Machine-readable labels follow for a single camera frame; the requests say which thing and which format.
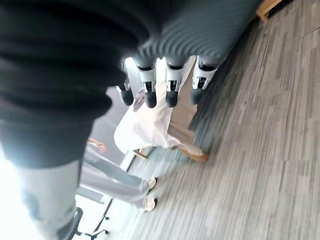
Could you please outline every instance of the wooden furniture leg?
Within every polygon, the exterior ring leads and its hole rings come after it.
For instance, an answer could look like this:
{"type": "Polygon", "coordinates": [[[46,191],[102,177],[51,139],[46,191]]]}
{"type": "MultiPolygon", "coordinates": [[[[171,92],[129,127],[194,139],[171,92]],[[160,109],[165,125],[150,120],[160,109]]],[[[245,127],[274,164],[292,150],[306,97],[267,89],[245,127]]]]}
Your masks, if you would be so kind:
{"type": "Polygon", "coordinates": [[[140,152],[140,149],[133,150],[133,152],[134,152],[134,154],[135,154],[137,157],[140,157],[140,158],[142,158],[142,159],[148,159],[148,157],[147,157],[146,155],[144,155],[144,154],[142,154],[142,153],[140,152]]]}
{"type": "Polygon", "coordinates": [[[263,21],[263,23],[266,25],[267,24],[267,22],[268,22],[268,18],[263,14],[263,12],[260,10],[260,9],[258,9],[257,11],[256,11],[256,14],[259,16],[259,18],[263,21]]]}

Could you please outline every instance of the person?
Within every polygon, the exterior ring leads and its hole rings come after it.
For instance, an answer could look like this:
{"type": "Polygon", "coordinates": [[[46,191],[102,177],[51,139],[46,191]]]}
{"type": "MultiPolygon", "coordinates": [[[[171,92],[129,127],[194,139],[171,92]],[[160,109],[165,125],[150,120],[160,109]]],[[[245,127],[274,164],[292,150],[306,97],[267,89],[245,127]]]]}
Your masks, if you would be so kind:
{"type": "MultiPolygon", "coordinates": [[[[106,146],[93,138],[87,141],[104,153],[106,146]]],[[[157,206],[157,198],[148,198],[156,186],[156,177],[145,180],[131,175],[115,163],[87,147],[83,156],[80,185],[114,199],[130,203],[142,212],[150,212],[157,206]]]]}
{"type": "MultiPolygon", "coordinates": [[[[185,70],[180,84],[178,103],[172,108],[166,103],[166,61],[158,59],[156,62],[156,101],[154,108],[147,107],[145,92],[140,90],[134,103],[119,122],[113,134],[118,149],[127,154],[149,147],[162,147],[164,149],[177,149],[194,161],[206,162],[208,155],[194,145],[195,133],[189,125],[195,114],[197,106],[189,103],[189,93],[192,89],[193,69],[196,57],[190,57],[185,64],[185,70]]],[[[129,75],[136,68],[127,68],[129,75]]]]}

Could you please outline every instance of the gray carpet floor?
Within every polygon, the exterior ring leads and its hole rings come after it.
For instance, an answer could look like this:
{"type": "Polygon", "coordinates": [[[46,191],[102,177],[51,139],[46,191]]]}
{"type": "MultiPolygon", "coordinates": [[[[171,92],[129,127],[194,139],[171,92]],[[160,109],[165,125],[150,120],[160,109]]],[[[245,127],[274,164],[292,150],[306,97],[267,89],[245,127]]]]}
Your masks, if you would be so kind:
{"type": "Polygon", "coordinates": [[[160,177],[158,206],[115,202],[107,239],[320,239],[320,0],[252,24],[191,127],[208,162],[160,148],[137,159],[132,174],[160,177]]]}

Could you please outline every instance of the light gray pants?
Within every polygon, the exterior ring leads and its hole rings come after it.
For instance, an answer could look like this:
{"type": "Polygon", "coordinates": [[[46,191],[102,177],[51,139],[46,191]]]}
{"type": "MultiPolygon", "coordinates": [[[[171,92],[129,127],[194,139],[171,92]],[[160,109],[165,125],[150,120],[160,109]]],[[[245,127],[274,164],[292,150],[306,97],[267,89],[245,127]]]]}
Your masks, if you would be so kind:
{"type": "Polygon", "coordinates": [[[80,185],[137,208],[146,205],[148,181],[130,175],[89,147],[83,157],[80,185]]]}

